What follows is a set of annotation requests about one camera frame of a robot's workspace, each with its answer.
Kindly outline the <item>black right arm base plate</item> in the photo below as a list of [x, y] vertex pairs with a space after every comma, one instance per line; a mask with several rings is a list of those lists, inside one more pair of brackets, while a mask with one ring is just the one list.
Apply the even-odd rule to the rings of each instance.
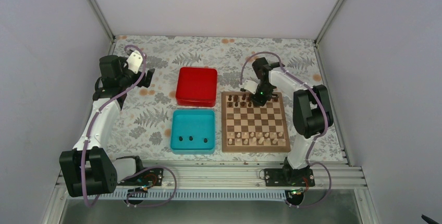
[[267, 187], [302, 187], [315, 186], [313, 170], [303, 169], [264, 169], [264, 180]]

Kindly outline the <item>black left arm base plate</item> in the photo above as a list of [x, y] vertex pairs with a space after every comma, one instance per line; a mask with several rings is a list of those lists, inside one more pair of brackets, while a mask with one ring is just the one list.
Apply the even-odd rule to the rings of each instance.
[[121, 182], [118, 183], [118, 185], [148, 187], [148, 188], [153, 186], [161, 186], [163, 173], [164, 173], [163, 168], [149, 169], [133, 178], [122, 180]]

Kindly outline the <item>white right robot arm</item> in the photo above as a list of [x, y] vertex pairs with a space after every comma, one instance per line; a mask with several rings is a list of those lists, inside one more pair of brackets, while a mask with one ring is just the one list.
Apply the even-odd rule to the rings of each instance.
[[274, 98], [273, 90], [281, 89], [293, 102], [293, 125], [297, 132], [291, 151], [278, 172], [279, 178], [289, 186], [308, 179], [310, 154], [316, 140], [333, 124], [328, 90], [324, 85], [309, 86], [290, 74], [281, 62], [269, 63], [258, 58], [252, 64], [259, 83], [251, 91], [256, 106], [264, 106]]

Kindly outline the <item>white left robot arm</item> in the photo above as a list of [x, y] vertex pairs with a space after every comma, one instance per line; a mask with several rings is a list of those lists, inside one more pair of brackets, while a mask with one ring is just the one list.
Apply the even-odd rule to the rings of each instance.
[[145, 56], [139, 51], [133, 51], [128, 57], [104, 56], [99, 60], [99, 67], [101, 76], [95, 83], [87, 125], [74, 147], [59, 157], [71, 197], [112, 193], [123, 178], [133, 185], [145, 178], [145, 170], [135, 158], [111, 161], [106, 148], [128, 89], [148, 88], [155, 70], [145, 69]]

